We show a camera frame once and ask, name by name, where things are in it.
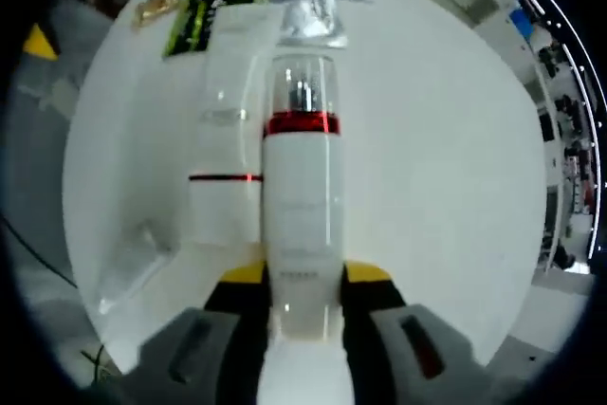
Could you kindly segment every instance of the desk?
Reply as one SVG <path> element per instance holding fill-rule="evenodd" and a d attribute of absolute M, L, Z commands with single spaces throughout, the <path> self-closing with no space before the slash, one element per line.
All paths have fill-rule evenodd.
<path fill-rule="evenodd" d="M 124 187 L 134 181 L 145 187 L 151 178 L 136 175 L 127 159 L 131 144 L 144 141 L 129 123 L 137 88 L 166 71 L 163 94 L 175 109 L 165 114 L 174 120 L 176 95 L 198 90 L 205 59 L 163 62 L 175 17 L 135 34 L 130 21 L 141 1 L 124 8 L 89 69 L 64 163 L 74 275 L 123 371 L 164 323 L 204 304 L 223 270 L 257 254 L 247 246 L 226 252 L 185 244 L 128 302 L 107 315 L 93 304 L 103 262 L 133 207 Z M 408 303 L 422 303 L 452 324 L 486 364 L 516 319 L 542 241 L 545 173 L 536 107 L 500 57 L 430 0 L 339 2 L 339 9 L 349 47 L 321 52 L 339 71 L 344 254 L 388 270 Z M 156 139 L 147 157 L 162 161 L 158 170 L 169 169 L 171 148 L 178 144 Z M 173 204 L 162 200 L 168 198 L 162 189 L 150 188 L 149 198 Z"/>

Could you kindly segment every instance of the black cable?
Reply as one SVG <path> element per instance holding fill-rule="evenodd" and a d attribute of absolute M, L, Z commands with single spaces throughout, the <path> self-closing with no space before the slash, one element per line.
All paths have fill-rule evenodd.
<path fill-rule="evenodd" d="M 10 234 L 12 234 L 15 237 L 15 239 L 17 239 L 19 244 L 21 244 L 31 254 L 31 256 L 33 256 L 36 260 L 38 260 L 38 262 L 42 266 L 46 267 L 52 273 L 54 273 L 55 275 L 57 275 L 58 277 L 63 279 L 68 285 L 73 286 L 74 288 L 78 289 L 78 287 L 76 286 L 76 284 L 73 281 L 68 279 L 65 275 L 63 275 L 63 273 L 59 269 L 57 269 L 55 266 L 53 266 L 51 263 L 49 263 L 47 260 L 45 260 L 36 250 L 34 250 L 34 248 L 28 243 L 28 241 L 26 241 L 23 238 L 23 236 L 21 234 L 19 234 L 19 232 L 17 232 L 17 230 L 12 226 L 12 224 L 7 219 L 7 217 L 4 216 L 4 214 L 1 214 L 1 215 L 2 215 L 2 222 L 5 224 L 5 226 L 9 230 Z"/>
<path fill-rule="evenodd" d="M 97 356 L 95 356 L 95 370 L 93 372 L 93 382 L 96 383 L 99 381 L 99 364 L 101 363 L 101 353 L 103 353 L 103 343 L 99 347 L 99 351 L 97 352 Z"/>

